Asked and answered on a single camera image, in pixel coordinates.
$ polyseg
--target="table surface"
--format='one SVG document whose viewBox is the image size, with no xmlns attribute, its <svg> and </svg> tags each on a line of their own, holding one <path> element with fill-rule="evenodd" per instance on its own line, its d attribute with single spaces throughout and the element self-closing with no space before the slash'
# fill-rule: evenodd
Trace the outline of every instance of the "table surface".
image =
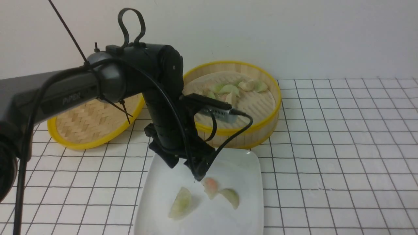
<svg viewBox="0 0 418 235">
<path fill-rule="evenodd" d="M 418 81 L 280 80 L 275 132 L 260 160 L 264 235 L 418 235 Z M 36 127 L 22 234 L 133 234 L 154 153 L 144 109 L 116 139 L 73 151 Z M 16 187 L 0 204 L 13 227 Z"/>
</svg>

